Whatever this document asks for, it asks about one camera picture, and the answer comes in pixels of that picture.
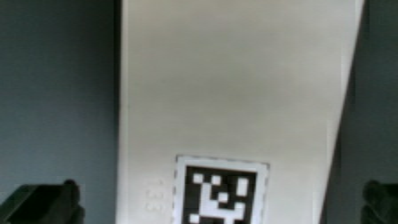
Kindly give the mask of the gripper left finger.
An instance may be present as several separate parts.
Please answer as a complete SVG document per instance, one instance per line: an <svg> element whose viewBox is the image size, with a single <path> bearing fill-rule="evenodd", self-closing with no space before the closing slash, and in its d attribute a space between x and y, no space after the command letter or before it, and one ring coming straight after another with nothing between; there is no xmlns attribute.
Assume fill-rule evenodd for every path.
<svg viewBox="0 0 398 224"><path fill-rule="evenodd" d="M63 184L26 184L0 204L0 224L84 224L81 187Z"/></svg>

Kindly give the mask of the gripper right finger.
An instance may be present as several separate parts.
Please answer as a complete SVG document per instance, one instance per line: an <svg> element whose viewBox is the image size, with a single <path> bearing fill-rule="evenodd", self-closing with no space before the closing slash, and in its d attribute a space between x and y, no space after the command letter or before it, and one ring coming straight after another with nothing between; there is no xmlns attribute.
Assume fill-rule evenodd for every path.
<svg viewBox="0 0 398 224"><path fill-rule="evenodd" d="M363 189L361 224L398 224L398 184L372 180Z"/></svg>

